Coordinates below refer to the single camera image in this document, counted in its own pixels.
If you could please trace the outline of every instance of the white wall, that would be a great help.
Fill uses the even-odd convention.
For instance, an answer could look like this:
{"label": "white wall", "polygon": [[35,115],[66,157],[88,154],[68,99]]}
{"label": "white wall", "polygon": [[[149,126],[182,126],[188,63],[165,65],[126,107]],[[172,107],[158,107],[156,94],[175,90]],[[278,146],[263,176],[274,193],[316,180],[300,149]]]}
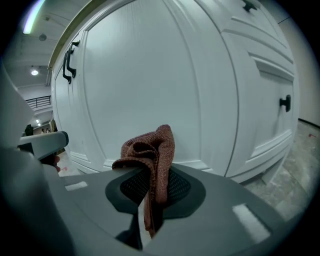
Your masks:
{"label": "white wall", "polygon": [[292,50],[299,77],[299,118],[320,126],[320,67],[315,54],[298,25],[277,2],[260,2],[278,22]]}
{"label": "white wall", "polygon": [[50,96],[51,87],[44,85],[34,85],[27,87],[19,87],[18,92],[23,97],[24,100],[30,100],[33,98]]}

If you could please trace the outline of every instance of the ceiling light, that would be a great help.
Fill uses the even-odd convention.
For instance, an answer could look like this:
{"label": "ceiling light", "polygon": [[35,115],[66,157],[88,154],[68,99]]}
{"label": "ceiling light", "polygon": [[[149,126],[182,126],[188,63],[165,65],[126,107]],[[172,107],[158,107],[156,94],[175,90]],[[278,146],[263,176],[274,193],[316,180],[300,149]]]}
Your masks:
{"label": "ceiling light", "polygon": [[23,29],[23,33],[24,34],[30,34],[31,33],[31,29],[32,26],[35,22],[35,19],[37,17],[38,12],[40,11],[41,6],[43,5],[43,3],[45,2],[45,0],[38,0],[31,8],[31,11],[29,13],[29,16],[26,20],[26,23],[24,25],[24,29]]}
{"label": "ceiling light", "polygon": [[36,75],[38,75],[39,74],[39,72],[37,71],[37,70],[32,70],[31,71],[31,75],[33,75],[33,76],[36,76]]}

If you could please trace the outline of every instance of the ceiling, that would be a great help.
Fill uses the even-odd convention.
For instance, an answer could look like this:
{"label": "ceiling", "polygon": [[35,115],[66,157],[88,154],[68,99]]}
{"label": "ceiling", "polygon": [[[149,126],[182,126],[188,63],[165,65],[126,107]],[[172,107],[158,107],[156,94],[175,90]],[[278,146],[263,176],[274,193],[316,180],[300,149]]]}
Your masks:
{"label": "ceiling", "polygon": [[[30,34],[23,34],[23,17],[4,55],[4,66],[14,85],[19,87],[46,84],[48,64],[64,30],[90,0],[45,0]],[[39,40],[40,35],[46,40]],[[31,75],[32,66],[39,71]]]}

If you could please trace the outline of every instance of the mesh panel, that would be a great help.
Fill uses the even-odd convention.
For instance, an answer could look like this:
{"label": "mesh panel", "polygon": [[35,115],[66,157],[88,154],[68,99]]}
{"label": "mesh panel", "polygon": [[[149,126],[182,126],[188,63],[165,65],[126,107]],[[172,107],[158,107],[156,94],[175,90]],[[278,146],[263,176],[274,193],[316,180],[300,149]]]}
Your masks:
{"label": "mesh panel", "polygon": [[167,206],[173,205],[186,197],[189,194],[190,189],[190,183],[170,169],[167,187]]}
{"label": "mesh panel", "polygon": [[[149,190],[150,172],[142,170],[135,176],[122,182],[120,185],[121,192],[140,204],[145,198]],[[170,206],[186,197],[191,189],[190,183],[171,169],[169,170],[168,186],[167,186],[167,202],[166,206]]]}
{"label": "mesh panel", "polygon": [[149,190],[149,180],[149,170],[142,170],[135,176],[122,182],[120,190],[126,197],[140,205]]}

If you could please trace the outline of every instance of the black cabinet handle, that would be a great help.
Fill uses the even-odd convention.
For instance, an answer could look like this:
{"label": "black cabinet handle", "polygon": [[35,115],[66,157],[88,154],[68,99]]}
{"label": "black cabinet handle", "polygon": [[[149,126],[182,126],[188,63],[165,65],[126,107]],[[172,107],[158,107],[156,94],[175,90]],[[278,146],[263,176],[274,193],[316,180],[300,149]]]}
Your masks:
{"label": "black cabinet handle", "polygon": [[252,3],[249,2],[247,0],[242,0],[245,3],[245,6],[243,7],[243,9],[245,9],[247,12],[250,12],[250,9],[254,9],[257,10],[257,7]]}
{"label": "black cabinet handle", "polygon": [[280,106],[285,106],[285,112],[289,112],[291,109],[291,96],[287,95],[285,99],[280,99]]}
{"label": "black cabinet handle", "polygon": [[76,76],[76,72],[77,71],[76,71],[75,68],[70,67],[70,56],[71,56],[71,54],[74,53],[74,49],[72,49],[72,46],[78,46],[79,43],[80,43],[80,40],[78,40],[76,42],[72,42],[70,44],[70,47],[69,47],[69,50],[68,50],[68,55],[67,55],[67,58],[66,58],[66,69],[71,72],[73,78]]}
{"label": "black cabinet handle", "polygon": [[67,79],[67,80],[68,80],[68,84],[70,84],[70,83],[71,83],[71,76],[66,75],[66,70],[65,70],[67,55],[68,55],[68,51],[65,52],[64,58],[63,58],[62,76],[63,76],[65,79]]}

